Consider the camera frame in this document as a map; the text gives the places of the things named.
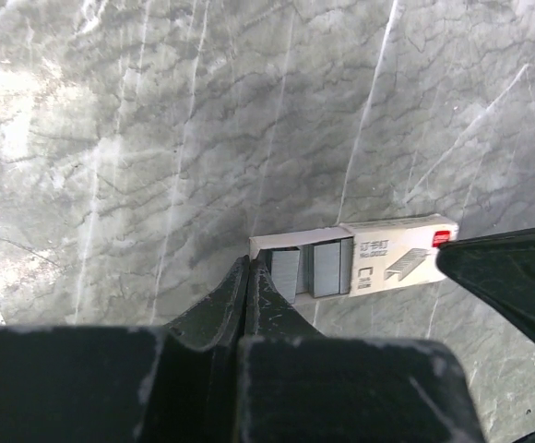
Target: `gray marble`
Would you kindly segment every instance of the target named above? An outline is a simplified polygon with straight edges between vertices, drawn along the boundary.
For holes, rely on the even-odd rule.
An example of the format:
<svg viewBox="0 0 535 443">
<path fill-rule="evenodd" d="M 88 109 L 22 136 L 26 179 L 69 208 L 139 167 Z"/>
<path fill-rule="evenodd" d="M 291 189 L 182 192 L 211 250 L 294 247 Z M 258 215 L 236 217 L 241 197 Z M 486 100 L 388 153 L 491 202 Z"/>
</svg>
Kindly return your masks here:
<svg viewBox="0 0 535 443">
<path fill-rule="evenodd" d="M 308 321 L 311 325 L 316 327 L 316 319 L 318 312 L 316 307 L 318 304 L 306 304 L 306 305 L 294 305 L 298 313 L 303 316 L 303 318 Z"/>
<path fill-rule="evenodd" d="M 252 234 L 435 211 L 535 226 L 535 0 L 0 0 L 0 323 L 163 323 Z M 452 283 L 303 313 L 535 428 L 535 346 Z"/>
</svg>

